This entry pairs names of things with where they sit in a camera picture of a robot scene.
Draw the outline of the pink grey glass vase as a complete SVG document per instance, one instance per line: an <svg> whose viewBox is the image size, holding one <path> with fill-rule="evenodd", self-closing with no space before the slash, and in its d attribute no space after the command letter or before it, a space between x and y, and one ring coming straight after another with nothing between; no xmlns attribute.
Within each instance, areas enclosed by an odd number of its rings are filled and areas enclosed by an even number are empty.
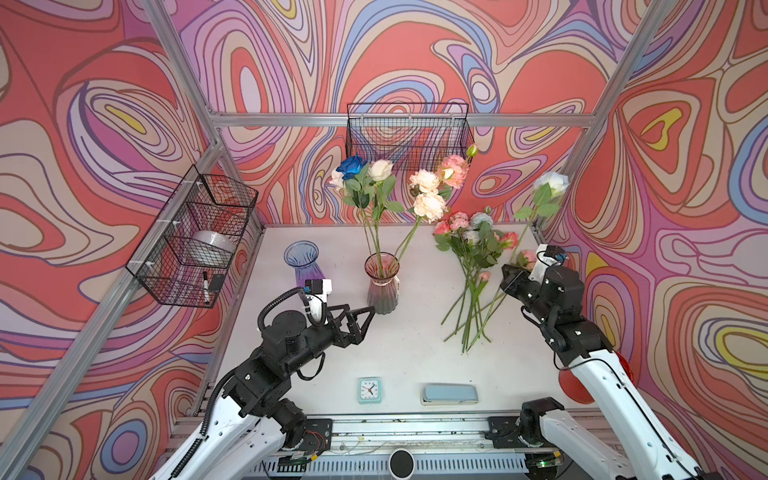
<svg viewBox="0 0 768 480"><path fill-rule="evenodd" d="M364 264L369 277L368 305L379 315L392 313L399 301L399 260L387 252L370 255Z"/></svg>

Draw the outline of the purple glass vase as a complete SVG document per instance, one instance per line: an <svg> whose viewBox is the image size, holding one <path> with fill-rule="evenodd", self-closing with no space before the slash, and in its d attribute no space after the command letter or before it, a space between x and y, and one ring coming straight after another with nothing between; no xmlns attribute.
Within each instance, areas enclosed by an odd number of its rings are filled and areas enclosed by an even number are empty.
<svg viewBox="0 0 768 480"><path fill-rule="evenodd" d="M317 263L319 253L319 247L309 240L296 241L284 251L284 261L294 270L297 287L304 289L305 281L309 279L325 279Z"/></svg>

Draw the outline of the pink carnation stem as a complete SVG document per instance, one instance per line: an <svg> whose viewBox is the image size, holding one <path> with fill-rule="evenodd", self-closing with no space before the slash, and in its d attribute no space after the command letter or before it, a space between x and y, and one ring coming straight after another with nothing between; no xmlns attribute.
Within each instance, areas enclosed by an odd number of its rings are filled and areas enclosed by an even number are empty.
<svg viewBox="0 0 768 480"><path fill-rule="evenodd" d="M449 186L453 188L453 191L452 191L452 194L453 194L455 190L461 189L465 184L470 166L474 158L477 156L477 153L478 153L478 148L474 143L472 143L467 148L466 153L464 155L454 154L454 155L449 155L444 157L442 161L439 163L439 166L437 167L437 169L431 172L437 173L439 176L441 176L442 179ZM409 193L413 197L413 201L414 201L413 192L409 187L409 179L408 179L408 188L409 188Z"/></svg>

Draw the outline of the pale blue white rose stem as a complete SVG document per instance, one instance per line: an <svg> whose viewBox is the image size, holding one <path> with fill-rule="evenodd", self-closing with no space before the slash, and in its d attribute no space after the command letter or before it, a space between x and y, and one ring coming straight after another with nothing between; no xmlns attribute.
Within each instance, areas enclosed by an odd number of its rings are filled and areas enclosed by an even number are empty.
<svg viewBox="0 0 768 480"><path fill-rule="evenodd" d="M523 233L531 229L537 218L550 218L560 210L561 197L566 193L569 185L569 177L557 172L545 173L534 181L532 200L528 205L521 207L514 213L516 220L525 222ZM469 350L480 339L490 340L485 333L485 328L503 302L503 296L501 289L498 288L490 302L480 308L478 331L471 340L467 341L466 350Z"/></svg>

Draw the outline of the cream carnation stem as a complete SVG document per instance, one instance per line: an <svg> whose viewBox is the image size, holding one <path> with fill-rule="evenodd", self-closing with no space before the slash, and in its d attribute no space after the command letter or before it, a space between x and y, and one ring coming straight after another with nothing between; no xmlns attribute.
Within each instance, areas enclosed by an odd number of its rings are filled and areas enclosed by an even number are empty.
<svg viewBox="0 0 768 480"><path fill-rule="evenodd" d="M441 176L428 170L418 170L409 177L409 187L414 195L411 208L415 223L395 250L395 257L401 260L422 223L435 223L448 211L448 199L453 188Z"/></svg>

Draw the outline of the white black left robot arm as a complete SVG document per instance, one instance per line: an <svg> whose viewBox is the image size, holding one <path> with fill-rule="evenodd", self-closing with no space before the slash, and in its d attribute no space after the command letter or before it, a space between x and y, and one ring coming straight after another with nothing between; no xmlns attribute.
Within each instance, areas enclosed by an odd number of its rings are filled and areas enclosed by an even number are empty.
<svg viewBox="0 0 768 480"><path fill-rule="evenodd" d="M241 479L280 450L316 459L332 423L310 421L286 394L291 379L331 347L362 343L375 309L330 306L315 282L294 287L260 311L261 344L216 383L203 419L154 473L156 479Z"/></svg>

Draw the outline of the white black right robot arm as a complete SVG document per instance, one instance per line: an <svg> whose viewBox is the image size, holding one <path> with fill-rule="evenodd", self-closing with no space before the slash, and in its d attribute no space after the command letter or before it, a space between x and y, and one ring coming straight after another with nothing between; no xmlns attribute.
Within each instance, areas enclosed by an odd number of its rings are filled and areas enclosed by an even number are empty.
<svg viewBox="0 0 768 480"><path fill-rule="evenodd" d="M622 449L580 426L551 397L521 410L520 438L550 443L594 479L715 479L672 437L642 398L602 330L582 314L584 284L577 272L547 266L539 277L505 265L501 290L519 300L524 318L589 392Z"/></svg>

